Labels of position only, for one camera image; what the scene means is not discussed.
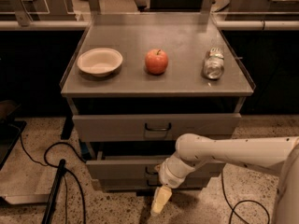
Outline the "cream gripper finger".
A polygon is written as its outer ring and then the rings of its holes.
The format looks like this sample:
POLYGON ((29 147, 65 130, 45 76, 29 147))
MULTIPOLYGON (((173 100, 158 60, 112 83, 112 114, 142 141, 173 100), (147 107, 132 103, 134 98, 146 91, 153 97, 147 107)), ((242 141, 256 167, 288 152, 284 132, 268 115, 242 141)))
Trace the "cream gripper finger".
POLYGON ((154 217, 160 215, 171 196, 172 190, 169 187, 158 187, 154 192, 150 214, 154 217))

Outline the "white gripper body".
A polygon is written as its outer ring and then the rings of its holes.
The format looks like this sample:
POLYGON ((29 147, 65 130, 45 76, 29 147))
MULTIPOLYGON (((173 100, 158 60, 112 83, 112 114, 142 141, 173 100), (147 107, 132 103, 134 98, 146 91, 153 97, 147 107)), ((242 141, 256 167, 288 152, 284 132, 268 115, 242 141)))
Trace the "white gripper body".
POLYGON ((205 160, 186 161, 177 152, 156 166, 159 181, 163 186, 177 189, 190 174, 203 167, 205 160))

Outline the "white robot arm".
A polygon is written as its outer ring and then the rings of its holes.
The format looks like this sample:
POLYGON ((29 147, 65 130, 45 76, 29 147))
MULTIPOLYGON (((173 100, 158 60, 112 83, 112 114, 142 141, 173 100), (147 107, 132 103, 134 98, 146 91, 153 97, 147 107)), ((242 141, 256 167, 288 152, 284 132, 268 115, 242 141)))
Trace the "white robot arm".
POLYGON ((299 224, 299 137, 213 140, 186 133, 176 151, 158 166, 159 181, 150 213, 159 215, 186 177, 211 161, 279 177, 271 224, 299 224))

